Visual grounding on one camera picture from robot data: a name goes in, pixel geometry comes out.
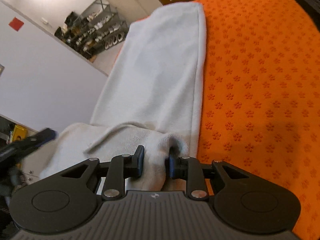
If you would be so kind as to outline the white fleece hoodie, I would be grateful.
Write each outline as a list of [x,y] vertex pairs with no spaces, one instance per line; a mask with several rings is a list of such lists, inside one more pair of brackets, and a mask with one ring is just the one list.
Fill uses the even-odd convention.
[[143,174],[128,190],[180,191],[165,175],[170,154],[196,157],[206,57],[206,19],[196,2],[156,9],[130,25],[88,124],[68,126],[35,152],[47,178],[89,158],[102,162],[144,146]]

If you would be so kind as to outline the orange patterned table mat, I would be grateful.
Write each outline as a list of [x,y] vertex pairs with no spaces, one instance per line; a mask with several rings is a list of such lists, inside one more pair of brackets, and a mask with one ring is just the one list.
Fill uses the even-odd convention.
[[295,0],[200,0],[207,24],[197,158],[292,191],[319,239],[319,31]]

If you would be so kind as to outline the metal shoe rack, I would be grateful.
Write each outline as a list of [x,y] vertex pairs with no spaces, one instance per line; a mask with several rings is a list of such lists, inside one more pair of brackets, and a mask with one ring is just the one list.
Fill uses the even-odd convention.
[[95,0],[80,14],[71,12],[54,36],[91,60],[123,42],[128,31],[127,21],[114,6],[107,0]]

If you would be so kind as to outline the red paper wall sticker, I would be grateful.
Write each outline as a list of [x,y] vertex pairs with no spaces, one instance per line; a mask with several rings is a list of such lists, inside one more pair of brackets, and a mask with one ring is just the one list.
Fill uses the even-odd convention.
[[10,23],[9,26],[14,29],[15,31],[19,31],[24,25],[24,22],[19,20],[18,18],[13,18]]

